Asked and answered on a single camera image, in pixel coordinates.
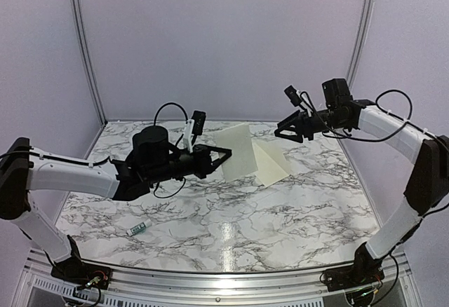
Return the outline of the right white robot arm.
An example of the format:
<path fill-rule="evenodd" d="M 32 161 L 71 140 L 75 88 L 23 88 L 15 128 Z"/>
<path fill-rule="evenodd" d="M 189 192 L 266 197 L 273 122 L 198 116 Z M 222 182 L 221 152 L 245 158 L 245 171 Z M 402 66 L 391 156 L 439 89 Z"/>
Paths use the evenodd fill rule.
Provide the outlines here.
<path fill-rule="evenodd" d="M 411 114 L 396 115 L 380 101 L 356 99 L 345 79 L 322 84 L 326 107 L 318 110 L 309 94 L 288 86 L 284 93 L 296 111 L 280 121 L 278 138 L 302 143 L 315 134 L 364 143 L 385 143 L 413 166 L 403 199 L 380 230 L 355 254 L 348 279 L 363 284 L 375 272 L 372 260 L 385 258 L 404 243 L 428 216 L 441 212 L 438 204 L 448 195 L 448 138 L 437 136 L 411 121 Z"/>

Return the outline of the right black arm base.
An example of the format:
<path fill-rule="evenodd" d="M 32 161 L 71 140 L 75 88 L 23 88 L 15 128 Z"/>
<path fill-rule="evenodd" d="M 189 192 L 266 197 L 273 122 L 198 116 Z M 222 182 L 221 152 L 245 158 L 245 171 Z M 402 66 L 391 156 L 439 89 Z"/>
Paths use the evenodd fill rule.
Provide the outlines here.
<path fill-rule="evenodd" d="M 329 292 L 368 285 L 377 282 L 378 278 L 384 278 L 380 269 L 382 262 L 383 258 L 372 257 L 367 243 L 363 243 L 356 249 L 351 265 L 328 268 L 322 272 L 319 280 Z"/>

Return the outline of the green white glue stick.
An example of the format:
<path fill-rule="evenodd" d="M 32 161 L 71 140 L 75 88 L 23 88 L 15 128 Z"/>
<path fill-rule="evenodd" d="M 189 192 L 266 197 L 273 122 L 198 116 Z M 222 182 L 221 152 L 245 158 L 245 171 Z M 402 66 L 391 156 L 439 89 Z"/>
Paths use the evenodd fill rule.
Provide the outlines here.
<path fill-rule="evenodd" d="M 137 224 L 136 226 L 128 229 L 126 231 L 126 233 L 127 233 L 128 236 L 135 236 L 135 235 L 137 235 L 139 233 L 144 232 L 151 225 L 152 225 L 151 221 L 144 221 L 144 222 L 141 222 L 141 223 Z"/>

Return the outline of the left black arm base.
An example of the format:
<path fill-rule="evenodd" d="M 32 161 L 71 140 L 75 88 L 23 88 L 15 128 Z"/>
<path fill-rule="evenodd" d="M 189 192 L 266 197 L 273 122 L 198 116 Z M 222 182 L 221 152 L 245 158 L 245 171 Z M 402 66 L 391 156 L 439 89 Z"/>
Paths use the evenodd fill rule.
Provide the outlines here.
<path fill-rule="evenodd" d="M 51 276 L 77 284 L 81 289 L 90 286 L 107 289 L 112 274 L 111 268 L 84 262 L 74 239 L 71 236 L 67 237 L 71 247 L 70 257 L 64 261 L 54 261 Z"/>

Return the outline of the cream paper envelope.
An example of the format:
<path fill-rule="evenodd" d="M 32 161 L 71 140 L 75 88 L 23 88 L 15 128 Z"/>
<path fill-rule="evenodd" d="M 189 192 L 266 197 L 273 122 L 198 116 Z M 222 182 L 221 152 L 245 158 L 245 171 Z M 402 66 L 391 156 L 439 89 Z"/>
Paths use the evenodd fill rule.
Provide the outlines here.
<path fill-rule="evenodd" d="M 255 176 L 265 188 L 290 176 L 289 162 L 277 145 L 255 140 L 253 141 L 253 151 L 257 163 Z"/>

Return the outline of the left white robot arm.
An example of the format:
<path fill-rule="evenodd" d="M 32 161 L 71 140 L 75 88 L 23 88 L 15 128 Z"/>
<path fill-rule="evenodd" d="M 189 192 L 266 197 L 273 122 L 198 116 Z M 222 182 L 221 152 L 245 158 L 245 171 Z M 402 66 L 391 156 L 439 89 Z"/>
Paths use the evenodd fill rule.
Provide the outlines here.
<path fill-rule="evenodd" d="M 231 149 L 192 144 L 194 133 L 185 129 L 183 148 L 168 140 L 168 131 L 151 125 L 133 135 L 125 160 L 93 162 L 53 155 L 16 139 L 1 155 L 1 219 L 15 224 L 34 241 L 73 282 L 88 277 L 76 243 L 42 213 L 31 191 L 56 190 L 87 193 L 129 202 L 168 180 L 194 175 L 204 179 L 232 156 Z"/>

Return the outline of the white letter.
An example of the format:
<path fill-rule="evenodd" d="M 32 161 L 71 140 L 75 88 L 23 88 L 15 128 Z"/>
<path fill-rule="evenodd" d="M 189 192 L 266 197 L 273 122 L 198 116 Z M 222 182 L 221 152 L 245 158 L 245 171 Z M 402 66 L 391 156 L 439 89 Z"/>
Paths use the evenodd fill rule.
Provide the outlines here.
<path fill-rule="evenodd" d="M 215 133 L 217 146 L 230 149 L 232 155 L 222 164 L 226 182 L 232 182 L 258 171 L 250 126 L 240 123 Z"/>

